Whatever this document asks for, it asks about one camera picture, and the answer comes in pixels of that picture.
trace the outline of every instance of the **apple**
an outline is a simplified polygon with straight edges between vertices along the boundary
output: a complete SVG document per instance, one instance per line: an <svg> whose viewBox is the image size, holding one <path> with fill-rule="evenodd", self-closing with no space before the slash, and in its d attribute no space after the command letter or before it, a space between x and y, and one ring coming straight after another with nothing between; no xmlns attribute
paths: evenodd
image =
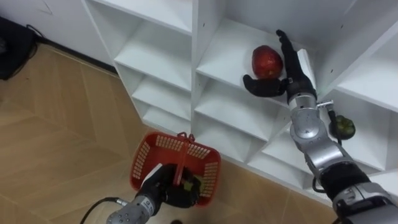
<svg viewBox="0 0 398 224"><path fill-rule="evenodd" d="M258 79L279 78L283 67L280 55L269 46L262 45L253 50L252 68Z"/></svg>

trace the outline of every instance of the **wooden floor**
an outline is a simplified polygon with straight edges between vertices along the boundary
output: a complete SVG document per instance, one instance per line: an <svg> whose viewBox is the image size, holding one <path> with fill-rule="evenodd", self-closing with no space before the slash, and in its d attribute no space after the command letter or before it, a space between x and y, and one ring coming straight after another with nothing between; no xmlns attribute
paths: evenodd
<svg viewBox="0 0 398 224"><path fill-rule="evenodd" d="M132 199L131 156L148 132L121 81L46 46L0 83L0 223L79 223L105 196ZM163 205L149 223L331 223L330 208L223 161L207 208ZM105 223L117 205L87 223Z"/></svg>

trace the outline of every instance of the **plastic basket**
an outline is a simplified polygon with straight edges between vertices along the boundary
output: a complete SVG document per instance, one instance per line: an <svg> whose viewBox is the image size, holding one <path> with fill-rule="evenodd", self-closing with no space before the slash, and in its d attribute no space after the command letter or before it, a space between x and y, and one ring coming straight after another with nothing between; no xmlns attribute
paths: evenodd
<svg viewBox="0 0 398 224"><path fill-rule="evenodd" d="M131 167L130 184L139 190L146 175L157 164L178 164L174 184L179 185L184 166L194 175L201 177L198 206L208 205L217 188L221 157L213 148L196 143L192 134L171 136L164 133L150 133L142 140Z"/></svg>

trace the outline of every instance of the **cable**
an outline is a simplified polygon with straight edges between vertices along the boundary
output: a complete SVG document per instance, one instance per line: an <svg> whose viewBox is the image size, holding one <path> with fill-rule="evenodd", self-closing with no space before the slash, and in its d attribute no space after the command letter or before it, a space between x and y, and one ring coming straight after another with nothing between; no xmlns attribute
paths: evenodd
<svg viewBox="0 0 398 224"><path fill-rule="evenodd" d="M321 194L326 193L325 190L317 188L317 180L315 177L313 177L312 179L312 190L315 191L316 193L321 193Z"/></svg>
<svg viewBox="0 0 398 224"><path fill-rule="evenodd" d="M331 125L333 126L333 129L335 130L337 143L340 146L342 146L340 132L338 131L338 128L337 128L336 112L334 110L330 110L330 111L328 111L328 115L329 115L329 118L330 118Z"/></svg>
<svg viewBox="0 0 398 224"><path fill-rule="evenodd" d="M34 26L32 26L30 24L27 24L26 28L33 30L36 33L36 35L39 35L39 36L45 38L45 36L38 29L36 29Z"/></svg>
<svg viewBox="0 0 398 224"><path fill-rule="evenodd" d="M33 44L32 50L29 53L29 57L25 60L25 62L20 65L20 67L10 76L10 78L14 77L15 75L17 75L26 65L26 63L36 54L38 49L38 46L36 43Z"/></svg>
<svg viewBox="0 0 398 224"><path fill-rule="evenodd" d="M341 146L342 145L341 137L340 137L340 133L337 130L336 112L334 110L328 110L328 115L330 118L331 125L333 126L333 129L335 130L335 133L336 133L337 143ZM315 177L312 179L312 189L313 189L313 191L315 191L317 193L321 193L321 194L326 193L325 190L317 188L317 180Z"/></svg>
<svg viewBox="0 0 398 224"><path fill-rule="evenodd" d="M117 203L117 201L120 198L118 197L106 197L106 198L102 198L101 200L97 201L94 203L93 206L90 207L90 209L85 213L85 216L81 219L80 224L84 224L84 222L86 221L88 215L94 210L95 207L97 207L99 204L103 203L103 202L114 202Z"/></svg>

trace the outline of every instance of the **basket handle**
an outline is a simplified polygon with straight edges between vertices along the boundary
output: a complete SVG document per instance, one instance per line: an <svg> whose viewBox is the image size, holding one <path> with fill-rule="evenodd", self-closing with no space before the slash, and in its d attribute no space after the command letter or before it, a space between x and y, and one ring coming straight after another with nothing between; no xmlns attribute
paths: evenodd
<svg viewBox="0 0 398 224"><path fill-rule="evenodd" d="M177 137L183 140L184 144L182 145L181 148L180 159L179 159L180 162L177 164L177 168L175 170L175 175L173 179L173 184L175 186L179 186L181 183L182 172L184 170L185 158L188 153L189 144L195 141L195 137L193 137L193 134L187 136L185 132L178 133Z"/></svg>

